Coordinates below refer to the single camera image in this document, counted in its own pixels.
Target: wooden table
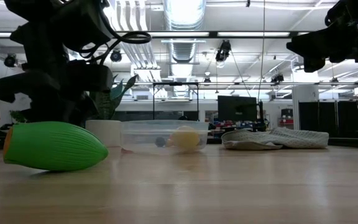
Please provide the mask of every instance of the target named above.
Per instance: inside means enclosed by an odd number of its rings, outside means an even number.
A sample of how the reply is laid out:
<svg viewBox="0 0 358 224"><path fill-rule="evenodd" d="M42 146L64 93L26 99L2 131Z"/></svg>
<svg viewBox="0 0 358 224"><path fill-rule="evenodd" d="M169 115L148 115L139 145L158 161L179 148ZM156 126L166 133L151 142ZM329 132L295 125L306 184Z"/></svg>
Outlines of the wooden table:
<svg viewBox="0 0 358 224"><path fill-rule="evenodd" d="M87 170L3 164L0 223L358 223L358 149L121 154Z"/></svg>

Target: computer screen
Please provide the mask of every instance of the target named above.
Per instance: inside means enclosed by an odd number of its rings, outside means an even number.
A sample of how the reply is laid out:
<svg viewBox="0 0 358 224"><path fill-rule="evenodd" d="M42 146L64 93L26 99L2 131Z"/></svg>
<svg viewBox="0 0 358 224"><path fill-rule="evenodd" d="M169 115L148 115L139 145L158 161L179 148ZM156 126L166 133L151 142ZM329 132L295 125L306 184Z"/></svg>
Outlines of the computer screen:
<svg viewBox="0 0 358 224"><path fill-rule="evenodd" d="M218 96L218 118L220 121L256 121L255 97Z"/></svg>

